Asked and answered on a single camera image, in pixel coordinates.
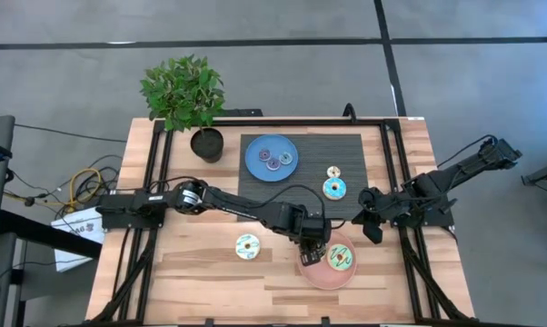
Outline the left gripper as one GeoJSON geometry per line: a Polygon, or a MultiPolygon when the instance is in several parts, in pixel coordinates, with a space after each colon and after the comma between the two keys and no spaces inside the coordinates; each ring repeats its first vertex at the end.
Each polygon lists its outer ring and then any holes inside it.
{"type": "Polygon", "coordinates": [[[295,242],[300,252],[302,266],[327,261],[328,242],[332,233],[331,224],[324,218],[303,218],[297,224],[295,242]]]}

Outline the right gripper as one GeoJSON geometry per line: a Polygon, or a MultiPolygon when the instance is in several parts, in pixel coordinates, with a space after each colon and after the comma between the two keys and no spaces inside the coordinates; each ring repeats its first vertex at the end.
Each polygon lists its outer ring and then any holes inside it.
{"type": "Polygon", "coordinates": [[[382,224],[386,219],[382,212],[390,205],[388,197],[378,188],[365,188],[359,194],[359,204],[362,210],[352,219],[352,224],[363,226],[363,234],[374,244],[383,241],[382,224]]]}

